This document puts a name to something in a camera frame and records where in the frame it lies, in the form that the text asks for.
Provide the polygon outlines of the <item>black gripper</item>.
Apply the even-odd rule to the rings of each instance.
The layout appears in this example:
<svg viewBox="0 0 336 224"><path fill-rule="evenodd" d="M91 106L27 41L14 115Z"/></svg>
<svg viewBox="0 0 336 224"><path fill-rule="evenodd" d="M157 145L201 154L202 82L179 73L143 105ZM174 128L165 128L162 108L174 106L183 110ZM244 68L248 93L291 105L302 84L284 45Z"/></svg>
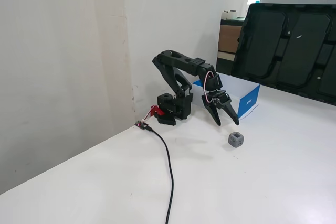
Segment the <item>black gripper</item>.
<svg viewBox="0 0 336 224"><path fill-rule="evenodd" d="M236 125L239 125L239 117L231 105L231 98L225 90L214 90L202 95L202 101L205 109L210 113L218 126L221 121L217 109L224 110Z"/></svg>

